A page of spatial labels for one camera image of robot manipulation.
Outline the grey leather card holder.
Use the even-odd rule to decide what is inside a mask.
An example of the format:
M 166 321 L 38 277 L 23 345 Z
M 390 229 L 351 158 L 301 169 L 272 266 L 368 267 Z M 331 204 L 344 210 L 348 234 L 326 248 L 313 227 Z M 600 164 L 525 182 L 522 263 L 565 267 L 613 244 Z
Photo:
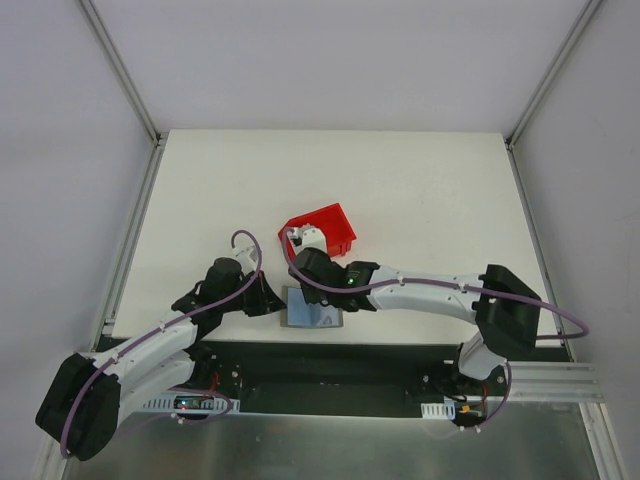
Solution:
M 280 325 L 282 327 L 293 329 L 330 329 L 318 328 L 316 326 L 317 314 L 323 308 L 335 307 L 308 304 L 300 288 L 287 286 L 283 288 L 282 293 L 283 301 L 286 304 L 286 309 L 283 311 L 280 319 Z

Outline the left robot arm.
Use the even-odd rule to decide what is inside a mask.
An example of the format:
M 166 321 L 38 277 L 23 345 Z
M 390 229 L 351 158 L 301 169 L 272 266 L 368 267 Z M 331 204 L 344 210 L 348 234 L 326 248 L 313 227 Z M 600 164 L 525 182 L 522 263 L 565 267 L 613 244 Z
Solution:
M 36 425 L 79 460 L 97 455 L 134 411 L 171 388 L 215 392 L 221 383 L 202 339 L 228 313 L 264 316 L 285 302 L 263 272 L 219 258 L 148 332 L 99 353 L 74 353 L 60 365 Z

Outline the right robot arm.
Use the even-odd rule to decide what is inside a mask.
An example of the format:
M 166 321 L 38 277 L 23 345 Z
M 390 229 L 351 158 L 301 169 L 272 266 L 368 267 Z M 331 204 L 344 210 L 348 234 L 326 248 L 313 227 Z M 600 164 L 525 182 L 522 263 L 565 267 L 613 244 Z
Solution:
M 482 274 L 420 277 L 375 262 L 345 266 L 317 248 L 289 262 L 309 304 L 349 313 L 407 310 L 461 320 L 477 328 L 450 369 L 452 387 L 473 394 L 492 371 L 537 343 L 541 298 L 508 268 L 490 264 Z

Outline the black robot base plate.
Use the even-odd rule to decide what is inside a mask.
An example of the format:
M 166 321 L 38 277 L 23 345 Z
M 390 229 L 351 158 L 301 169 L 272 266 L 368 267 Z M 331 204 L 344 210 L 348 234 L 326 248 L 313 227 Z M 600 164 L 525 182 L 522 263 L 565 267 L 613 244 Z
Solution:
M 423 403 L 467 400 L 487 409 L 505 393 L 501 368 L 465 379 L 454 346 L 201 341 L 192 389 L 237 399 L 244 413 L 416 418 Z

